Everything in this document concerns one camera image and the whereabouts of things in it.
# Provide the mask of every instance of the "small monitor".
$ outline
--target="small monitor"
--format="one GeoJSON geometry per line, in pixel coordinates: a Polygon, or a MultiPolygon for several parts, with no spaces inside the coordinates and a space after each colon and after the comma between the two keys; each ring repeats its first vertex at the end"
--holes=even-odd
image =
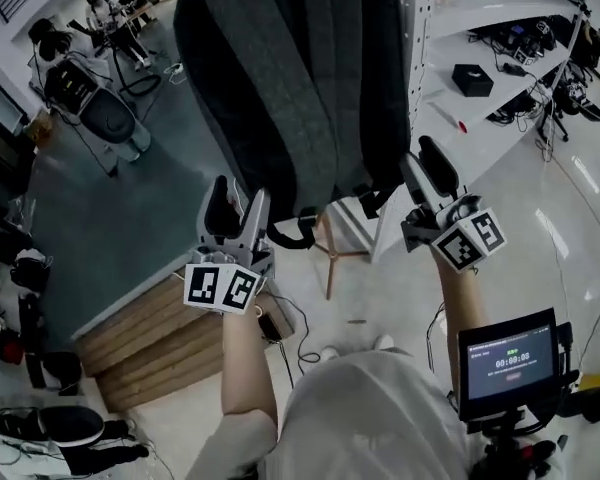
{"type": "Polygon", "coordinates": [[[460,419],[469,421],[551,396],[559,384],[553,309],[458,334],[460,419]]]}

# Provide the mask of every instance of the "display screen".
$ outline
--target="display screen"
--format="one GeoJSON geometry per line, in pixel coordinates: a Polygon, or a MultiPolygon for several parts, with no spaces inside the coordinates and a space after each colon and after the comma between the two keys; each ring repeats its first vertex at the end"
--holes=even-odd
{"type": "Polygon", "coordinates": [[[468,349],[469,399],[497,395],[553,375],[550,326],[468,349]]]}

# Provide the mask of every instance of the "forearm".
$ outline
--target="forearm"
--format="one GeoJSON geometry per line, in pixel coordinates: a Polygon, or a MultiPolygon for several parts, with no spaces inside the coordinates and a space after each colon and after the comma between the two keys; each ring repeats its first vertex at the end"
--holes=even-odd
{"type": "Polygon", "coordinates": [[[226,314],[223,320],[223,414],[260,409],[277,424],[276,398],[255,307],[244,315],[226,314]]]}
{"type": "Polygon", "coordinates": [[[442,297],[447,317],[447,348],[453,391],[459,393],[458,333],[488,325],[487,315],[480,297],[476,276],[472,271],[456,274],[446,261],[437,255],[433,257],[438,266],[442,297]]]}

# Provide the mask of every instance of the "backpack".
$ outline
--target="backpack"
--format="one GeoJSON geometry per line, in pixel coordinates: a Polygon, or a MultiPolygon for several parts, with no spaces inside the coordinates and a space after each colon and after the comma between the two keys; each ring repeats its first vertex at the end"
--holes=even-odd
{"type": "Polygon", "coordinates": [[[400,0],[179,0],[174,32],[232,173],[271,196],[272,241],[311,247],[344,197],[377,217],[410,145],[400,0]],[[292,218],[299,240],[275,227],[292,218]]]}

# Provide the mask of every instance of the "black box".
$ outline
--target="black box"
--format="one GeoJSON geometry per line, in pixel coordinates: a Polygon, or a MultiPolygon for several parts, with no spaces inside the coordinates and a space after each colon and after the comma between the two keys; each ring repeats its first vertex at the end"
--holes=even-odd
{"type": "Polygon", "coordinates": [[[477,64],[456,64],[451,78],[469,98],[487,97],[493,88],[493,80],[477,64]]]}

